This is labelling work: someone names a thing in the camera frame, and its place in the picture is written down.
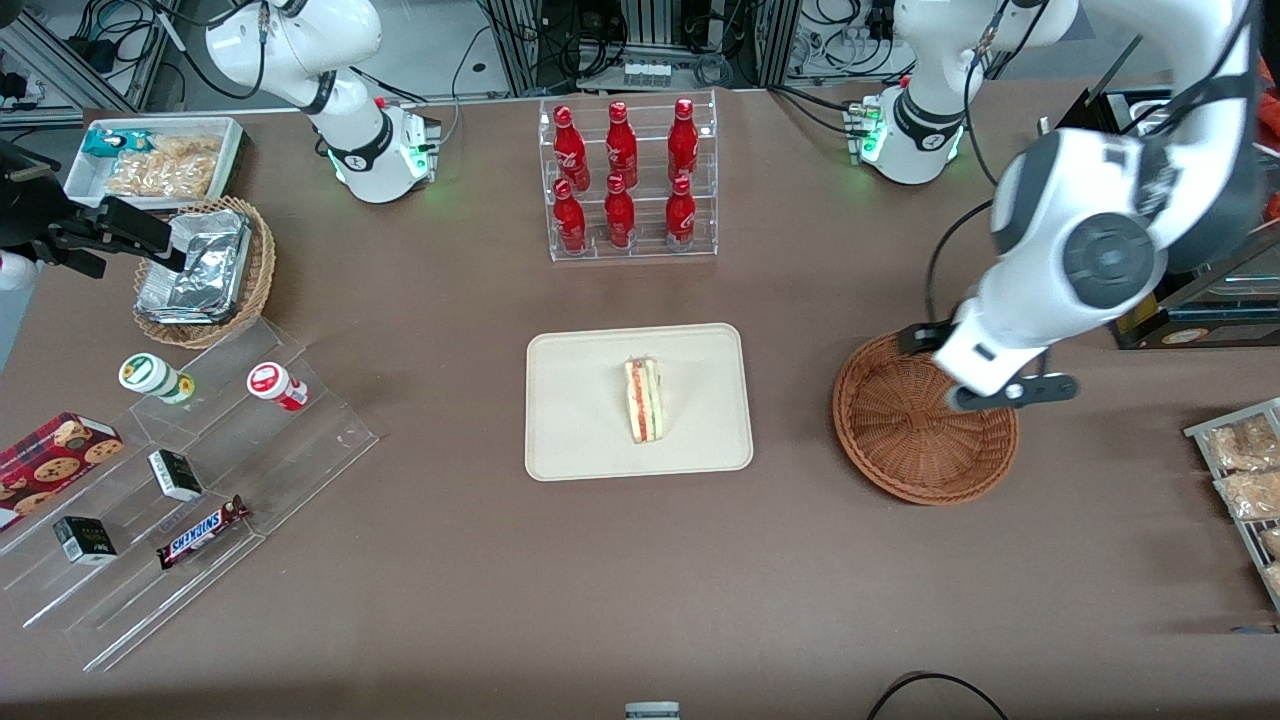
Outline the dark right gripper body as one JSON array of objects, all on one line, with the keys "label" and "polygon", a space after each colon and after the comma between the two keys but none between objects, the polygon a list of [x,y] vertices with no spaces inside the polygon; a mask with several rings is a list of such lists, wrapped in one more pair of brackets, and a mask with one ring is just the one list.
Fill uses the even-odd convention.
[{"label": "dark right gripper body", "polygon": [[61,163],[1,141],[1,247],[33,258],[35,241],[49,228],[76,218],[76,204],[58,179]]}]

